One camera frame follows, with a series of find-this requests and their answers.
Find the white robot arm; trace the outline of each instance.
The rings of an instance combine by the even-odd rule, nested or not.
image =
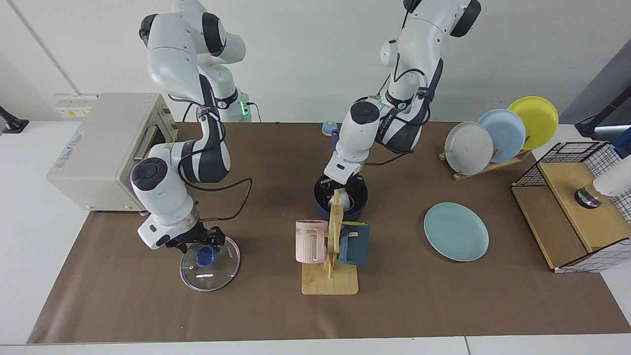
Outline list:
[[[631,189],[631,155],[619,161],[574,194],[585,208],[600,207],[603,202]]]
[[[142,21],[147,68],[151,80],[174,100],[198,105],[203,136],[154,146],[134,167],[131,182],[151,212],[138,229],[141,239],[151,249],[166,245],[186,252],[187,243],[222,241],[219,228],[210,235],[203,227],[185,183],[218,183],[230,171],[221,121],[243,120],[245,94],[222,64],[243,60],[245,44],[196,0],[176,0],[173,11]]]
[[[398,40],[386,42],[382,62],[390,69],[385,100],[367,97],[346,114],[335,152],[324,174],[345,186],[362,170],[377,142],[395,153],[411,153],[443,69],[445,37],[462,37],[481,11],[478,0],[404,0],[406,21]]]

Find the white wall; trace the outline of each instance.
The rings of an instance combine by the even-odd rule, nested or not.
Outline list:
[[[138,28],[145,15],[170,11],[171,0],[13,1],[80,92],[156,90]],[[379,49],[396,38],[404,14],[400,0],[202,3],[244,38],[245,61],[230,68],[265,121],[341,120],[357,97],[376,93],[383,82]],[[434,119],[477,119],[532,94],[548,97],[561,112],[631,33],[628,0],[481,3],[474,29],[446,42]],[[10,42],[27,37],[19,33]],[[22,63],[15,45],[0,47],[0,64],[10,59],[28,72],[33,63]],[[8,80],[11,87],[21,86],[21,76]],[[49,94],[68,91],[53,78],[43,81]],[[177,116],[184,110],[170,105]]]
[[[52,94],[70,86],[5,0],[0,14],[0,105],[20,118],[56,119]]]

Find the white table surface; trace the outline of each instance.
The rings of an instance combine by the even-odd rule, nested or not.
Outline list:
[[[88,212],[46,181],[53,162],[80,123],[34,121],[20,135],[0,136],[0,344],[23,344],[35,324]],[[581,141],[560,126],[539,158],[558,141]],[[631,318],[631,263],[603,273]],[[628,354],[631,335],[537,335],[362,340],[276,340],[0,346],[0,354]]]

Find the pink mug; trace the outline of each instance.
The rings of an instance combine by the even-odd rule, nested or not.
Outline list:
[[[304,264],[323,263],[326,260],[324,233],[329,230],[325,220],[296,221],[296,261]]]

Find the blue cap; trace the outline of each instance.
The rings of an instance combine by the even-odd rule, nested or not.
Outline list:
[[[330,136],[331,133],[336,129],[338,129],[338,124],[333,121],[326,121],[322,124],[322,133],[327,136]]]
[[[195,256],[200,267],[208,267],[217,261],[217,252],[210,245],[202,247]]]

